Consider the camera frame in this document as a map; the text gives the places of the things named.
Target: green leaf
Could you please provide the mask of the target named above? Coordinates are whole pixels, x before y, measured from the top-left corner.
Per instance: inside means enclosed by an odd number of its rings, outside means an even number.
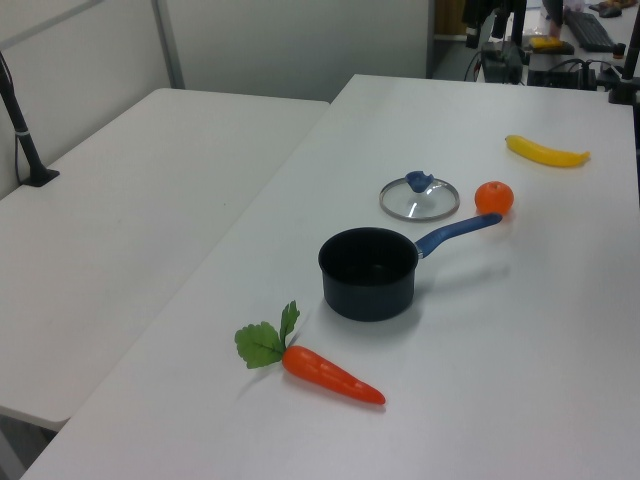
[[[280,320],[280,342],[283,352],[287,348],[287,344],[285,343],[287,335],[293,332],[293,327],[296,326],[296,320],[299,316],[300,312],[296,308],[295,300],[284,307],[284,310],[282,311],[282,320]]]
[[[269,323],[247,325],[235,335],[238,355],[247,362],[247,368],[265,367],[282,360],[284,349],[278,332]]]

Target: glass lid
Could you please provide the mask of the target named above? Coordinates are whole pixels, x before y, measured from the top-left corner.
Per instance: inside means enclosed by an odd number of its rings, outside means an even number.
[[[460,206],[460,196],[451,184],[433,175],[411,172],[382,189],[380,206],[401,220],[429,222],[453,215]]]

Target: carrot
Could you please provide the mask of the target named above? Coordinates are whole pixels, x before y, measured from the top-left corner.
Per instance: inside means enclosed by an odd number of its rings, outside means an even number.
[[[285,370],[303,380],[356,400],[384,405],[386,400],[382,393],[317,353],[304,347],[287,347],[287,335],[293,332],[299,316],[293,301],[282,311],[279,334],[268,322],[247,325],[238,330],[235,334],[236,347],[247,368],[266,367],[282,361]]]
[[[292,375],[347,397],[384,405],[384,395],[308,348],[294,345],[285,350],[282,365]]]

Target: toy vegetable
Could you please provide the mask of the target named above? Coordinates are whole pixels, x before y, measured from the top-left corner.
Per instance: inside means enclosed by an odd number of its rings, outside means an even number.
[[[505,140],[507,141],[507,147],[518,155],[551,167],[577,167],[586,162],[591,156],[589,152],[577,153],[555,150],[532,142],[520,135],[507,135]]]
[[[267,322],[247,325],[236,332],[238,354],[247,363],[247,368],[265,367],[282,361],[287,372],[303,380],[362,402],[384,405],[386,400],[382,393],[337,365],[307,348],[286,346],[285,339],[293,331],[298,316],[300,312],[293,301],[282,311],[279,336]]]

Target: wall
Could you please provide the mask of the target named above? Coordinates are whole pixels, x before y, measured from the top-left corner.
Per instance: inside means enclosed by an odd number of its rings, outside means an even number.
[[[432,0],[164,0],[186,88],[332,101],[355,73],[424,78]]]
[[[2,53],[45,165],[149,92],[169,86],[150,0],[97,3]],[[13,126],[1,103],[0,110],[2,198],[17,184]],[[24,178],[28,168],[20,155]]]
[[[462,23],[462,13],[467,0],[436,0],[436,35],[465,35],[467,26]]]
[[[102,0],[4,0],[0,11],[0,48],[13,45]]]

